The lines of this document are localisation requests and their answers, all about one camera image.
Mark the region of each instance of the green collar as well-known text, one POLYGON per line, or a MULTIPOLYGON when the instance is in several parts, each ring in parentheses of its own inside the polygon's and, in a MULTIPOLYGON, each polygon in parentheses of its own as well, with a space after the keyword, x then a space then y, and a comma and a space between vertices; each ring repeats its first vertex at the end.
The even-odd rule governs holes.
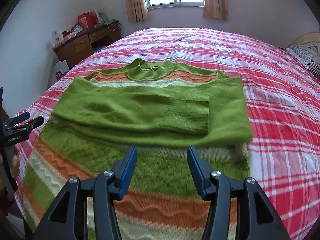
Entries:
POLYGON ((151 63, 137 58, 125 67, 125 75, 132 81, 154 81, 169 75, 174 69, 175 65, 170 61, 151 63))

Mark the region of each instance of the wall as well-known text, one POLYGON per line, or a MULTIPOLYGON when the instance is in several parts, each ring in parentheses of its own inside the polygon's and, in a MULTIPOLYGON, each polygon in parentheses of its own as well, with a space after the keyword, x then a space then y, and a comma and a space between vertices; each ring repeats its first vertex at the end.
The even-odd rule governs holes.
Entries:
POLYGON ((129 23, 125 0, 97 0, 97 8, 118 19, 123 35, 156 27, 199 27, 239 33, 285 47, 299 35, 318 31, 319 24, 303 0, 229 0, 229 21, 208 20, 200 7, 150 10, 150 20, 129 23))
POLYGON ((69 30, 92 0, 21 0, 0 32, 0 86, 9 116, 27 109, 47 89, 57 57, 52 31, 69 30))

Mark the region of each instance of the plaid bedsheet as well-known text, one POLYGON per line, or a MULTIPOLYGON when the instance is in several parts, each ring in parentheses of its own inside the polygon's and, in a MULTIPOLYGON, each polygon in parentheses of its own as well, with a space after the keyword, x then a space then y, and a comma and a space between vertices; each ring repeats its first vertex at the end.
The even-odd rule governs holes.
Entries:
MULTIPOLYGON (((133 33, 85 59, 27 110, 45 122, 75 76, 126 65, 136 58, 171 60, 240 76, 254 138, 251 176, 275 206, 292 239, 320 215, 320 84, 287 51, 245 36, 208 29, 161 28, 133 33)), ((39 127, 18 144, 21 189, 39 127)))

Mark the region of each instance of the window frame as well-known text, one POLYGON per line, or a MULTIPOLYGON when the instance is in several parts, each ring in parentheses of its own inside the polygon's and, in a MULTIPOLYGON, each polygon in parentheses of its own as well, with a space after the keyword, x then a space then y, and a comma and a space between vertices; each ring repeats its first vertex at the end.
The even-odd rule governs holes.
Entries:
POLYGON ((150 0, 146 0, 148 9, 163 8, 163 7, 174 7, 174 6, 195 6, 204 7, 204 2, 181 2, 181 0, 173 0, 173 3, 159 3, 150 5, 150 0))

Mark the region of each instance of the metal bolt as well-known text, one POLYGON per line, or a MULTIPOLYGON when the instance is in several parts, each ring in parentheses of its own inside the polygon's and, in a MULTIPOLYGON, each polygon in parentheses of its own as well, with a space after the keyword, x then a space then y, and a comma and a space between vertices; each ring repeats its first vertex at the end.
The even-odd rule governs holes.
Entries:
POLYGON ((248 177, 247 182, 250 184, 254 184, 256 182, 256 180, 254 178, 248 177))
POLYGON ((221 176, 221 172, 220 171, 213 171, 211 172, 211 175, 214 177, 220 177, 221 176))
POLYGON ((72 178, 69 179, 69 182, 72 183, 72 184, 76 183, 77 181, 78 181, 77 177, 72 177, 72 178))
POLYGON ((103 173, 103 175, 106 177, 110 177, 110 176, 112 176, 112 174, 113 174, 113 171, 111 171, 111 170, 107 170, 103 173))

